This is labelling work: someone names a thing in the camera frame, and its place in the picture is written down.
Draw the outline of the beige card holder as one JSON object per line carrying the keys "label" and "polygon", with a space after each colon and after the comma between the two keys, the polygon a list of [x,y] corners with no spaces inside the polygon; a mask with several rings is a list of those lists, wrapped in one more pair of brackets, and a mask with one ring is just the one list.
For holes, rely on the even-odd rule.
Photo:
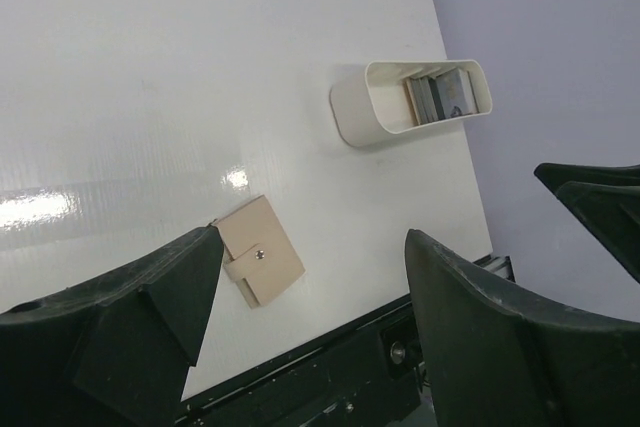
{"label": "beige card holder", "polygon": [[269,304],[304,275],[303,263],[266,196],[213,225],[226,250],[227,276],[250,308]]}

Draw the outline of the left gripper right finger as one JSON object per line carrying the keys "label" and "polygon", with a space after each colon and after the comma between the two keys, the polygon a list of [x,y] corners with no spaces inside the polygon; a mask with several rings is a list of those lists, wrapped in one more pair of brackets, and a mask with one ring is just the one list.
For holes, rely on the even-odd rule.
{"label": "left gripper right finger", "polygon": [[635,426],[639,326],[573,308],[419,230],[405,265],[441,426]]}

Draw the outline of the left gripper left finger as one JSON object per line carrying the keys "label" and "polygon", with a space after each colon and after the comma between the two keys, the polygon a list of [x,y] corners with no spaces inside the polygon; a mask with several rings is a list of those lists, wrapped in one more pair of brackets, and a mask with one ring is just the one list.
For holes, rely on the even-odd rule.
{"label": "left gripper left finger", "polygon": [[196,228],[1,316],[5,426],[171,426],[201,352],[223,242]]}

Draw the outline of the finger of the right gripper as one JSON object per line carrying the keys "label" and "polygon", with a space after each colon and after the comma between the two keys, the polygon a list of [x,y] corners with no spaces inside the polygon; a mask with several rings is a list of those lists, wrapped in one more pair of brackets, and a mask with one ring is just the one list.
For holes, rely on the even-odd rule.
{"label": "finger of the right gripper", "polygon": [[639,167],[542,163],[535,177],[639,279]]}

